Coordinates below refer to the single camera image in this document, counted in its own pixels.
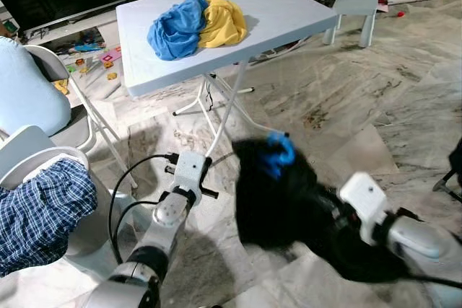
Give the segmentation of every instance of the plaid shirt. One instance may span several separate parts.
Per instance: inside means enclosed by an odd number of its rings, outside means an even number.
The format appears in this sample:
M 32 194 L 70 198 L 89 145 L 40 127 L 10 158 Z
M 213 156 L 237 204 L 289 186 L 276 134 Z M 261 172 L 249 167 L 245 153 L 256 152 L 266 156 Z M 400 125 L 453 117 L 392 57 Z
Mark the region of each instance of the plaid shirt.
M 14 190 L 0 187 L 0 277 L 57 261 L 66 253 L 69 234 L 96 207 L 88 171 L 70 159 Z

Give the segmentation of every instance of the cable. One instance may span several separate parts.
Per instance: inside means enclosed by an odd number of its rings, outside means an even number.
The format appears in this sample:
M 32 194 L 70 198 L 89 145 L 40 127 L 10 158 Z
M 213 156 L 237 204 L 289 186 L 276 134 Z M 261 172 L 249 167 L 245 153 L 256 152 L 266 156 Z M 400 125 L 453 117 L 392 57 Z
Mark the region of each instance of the cable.
M 133 203 L 130 203 L 121 213 L 121 216 L 118 217 L 118 222 L 117 222 L 117 226 L 114 230 L 114 235 L 113 235 L 113 241 L 114 241 L 114 249 L 115 249 L 115 253 L 114 255 L 116 256 L 116 258 L 120 258 L 122 260 L 122 257 L 121 257 L 121 252 L 120 250 L 118 249 L 118 240 L 117 240 L 117 236 L 118 236 L 118 230 L 120 229 L 121 227 L 121 224 L 122 224 L 122 220 L 124 218 L 124 216 L 135 206 L 138 206 L 138 205 L 141 205 L 141 204 L 145 204 L 145 205 L 157 205 L 158 202 L 153 202 L 153 201 L 135 201 Z
M 212 94 L 210 92 L 210 82 L 207 83 L 206 90 L 207 90 L 207 95 L 205 96 L 205 101 L 207 101 L 207 97 L 210 97 L 210 106 L 209 106 L 209 112 L 210 112 L 214 105 L 214 100 L 212 99 Z
M 441 284 L 441 285 L 446 285 L 446 286 L 452 286 L 453 288 L 457 288 L 457 289 L 462 290 L 462 283 L 459 283 L 458 281 L 450 281 L 448 279 L 443 279 L 443 278 L 410 274 L 409 276 L 405 277 L 404 279 L 410 279 L 412 281 L 427 281 L 427 282 L 430 282 L 430 283 L 436 283 L 436 284 Z
M 121 185 L 123 179 L 135 168 L 137 167 L 138 165 L 140 165 L 141 163 L 147 161 L 147 160 L 150 160 L 150 159 L 153 159 L 153 158 L 166 158 L 166 159 L 169 159 L 171 161 L 171 156 L 169 154 L 154 154 L 154 155 L 151 155 L 149 157 L 146 157 L 142 160 L 140 160 L 139 162 L 137 162 L 135 165 L 133 165 L 132 167 L 130 167 L 128 170 L 126 170 L 124 172 L 124 174 L 122 175 L 122 177 L 118 180 L 117 184 L 115 185 L 115 188 L 114 188 L 114 191 L 113 191 L 113 195 L 111 196 L 110 198 L 110 205 L 109 205 L 109 214 L 108 214 L 108 235 L 109 235 L 109 243 L 110 243 L 110 247 L 114 253 L 114 256 L 117 260 L 117 263 L 120 265 L 122 263 L 122 258 L 121 258 L 121 255 L 118 254 L 118 250 L 116 249 L 116 246 L 114 244 L 114 239 L 113 239 L 113 226 L 112 226 L 112 217 L 113 217 L 113 208 L 114 208 L 114 201 L 116 200 L 116 194 L 117 194 L 117 190 L 118 190 L 118 187 Z

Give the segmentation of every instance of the yellow towel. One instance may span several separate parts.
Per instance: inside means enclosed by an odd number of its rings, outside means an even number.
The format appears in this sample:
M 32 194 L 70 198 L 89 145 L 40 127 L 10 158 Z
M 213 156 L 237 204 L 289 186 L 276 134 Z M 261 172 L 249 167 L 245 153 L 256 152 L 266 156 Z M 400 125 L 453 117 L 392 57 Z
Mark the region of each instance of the yellow towel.
M 201 31 L 199 47 L 214 48 L 240 43 L 247 35 L 247 26 L 240 7 L 228 0 L 207 0 L 204 11 L 207 21 Z

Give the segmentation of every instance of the white folding table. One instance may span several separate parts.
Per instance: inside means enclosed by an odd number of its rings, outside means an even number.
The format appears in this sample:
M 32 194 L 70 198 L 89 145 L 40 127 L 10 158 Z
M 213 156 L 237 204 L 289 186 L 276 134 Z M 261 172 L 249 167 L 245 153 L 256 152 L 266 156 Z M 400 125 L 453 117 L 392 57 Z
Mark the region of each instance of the white folding table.
M 248 59 L 265 50 L 285 45 L 301 38 L 323 32 L 336 25 L 336 13 L 313 0 L 231 0 L 243 11 L 248 26 L 247 37 L 237 45 L 198 49 L 192 56 L 174 61 L 162 61 L 147 42 L 151 24 L 173 4 L 184 0 L 138 0 L 117 7 L 118 29 L 121 38 L 124 84 L 132 96 L 202 75 L 197 98 L 174 115 L 199 103 L 215 138 L 206 153 L 209 156 L 222 135 L 231 107 L 253 126 L 265 131 L 272 129 L 252 121 L 236 100 L 236 94 L 245 75 Z M 223 66 L 240 62 L 235 85 L 230 87 L 218 76 L 208 73 Z M 218 129 L 200 99 L 206 81 L 210 82 L 228 100 L 225 114 Z

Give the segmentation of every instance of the metal arm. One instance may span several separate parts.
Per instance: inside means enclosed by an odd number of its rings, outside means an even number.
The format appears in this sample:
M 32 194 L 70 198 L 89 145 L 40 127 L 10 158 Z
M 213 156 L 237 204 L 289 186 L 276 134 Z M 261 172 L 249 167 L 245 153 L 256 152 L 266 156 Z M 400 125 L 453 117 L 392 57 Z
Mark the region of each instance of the metal arm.
M 201 183 L 209 164 L 200 154 L 180 154 L 173 183 L 153 210 L 145 235 L 127 261 L 91 293 L 83 307 L 160 307 L 160 287 L 175 257 L 189 211 L 201 201 Z
M 391 213 L 385 194 L 368 174 L 354 174 L 339 196 L 352 205 L 361 220 L 360 234 L 364 242 L 386 245 L 415 275 L 462 282 L 461 242 L 441 227 Z M 461 306 L 461 289 L 424 284 L 436 307 Z

